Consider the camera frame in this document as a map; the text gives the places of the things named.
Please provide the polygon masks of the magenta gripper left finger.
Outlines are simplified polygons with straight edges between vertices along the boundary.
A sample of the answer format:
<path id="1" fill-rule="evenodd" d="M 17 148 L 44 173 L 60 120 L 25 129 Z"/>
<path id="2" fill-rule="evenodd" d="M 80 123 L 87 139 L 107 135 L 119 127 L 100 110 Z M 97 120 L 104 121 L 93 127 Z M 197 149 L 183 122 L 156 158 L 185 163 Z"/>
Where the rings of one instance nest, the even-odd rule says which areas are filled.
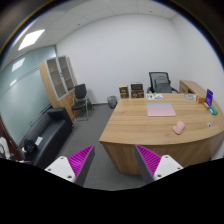
<path id="1" fill-rule="evenodd" d="M 90 145 L 69 157 L 58 157 L 46 168 L 46 171 L 76 185 L 83 186 L 94 156 L 95 147 Z"/>

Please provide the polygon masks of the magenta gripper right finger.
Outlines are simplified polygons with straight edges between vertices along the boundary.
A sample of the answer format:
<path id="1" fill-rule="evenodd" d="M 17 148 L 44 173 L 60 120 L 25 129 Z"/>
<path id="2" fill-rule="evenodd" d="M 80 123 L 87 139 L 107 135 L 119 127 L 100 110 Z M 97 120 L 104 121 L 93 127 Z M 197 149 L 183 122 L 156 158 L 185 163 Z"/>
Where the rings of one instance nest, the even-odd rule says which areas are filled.
<path id="1" fill-rule="evenodd" d="M 182 166 L 171 156 L 160 156 L 140 145 L 134 146 L 134 156 L 145 184 L 150 184 L 182 169 Z"/>

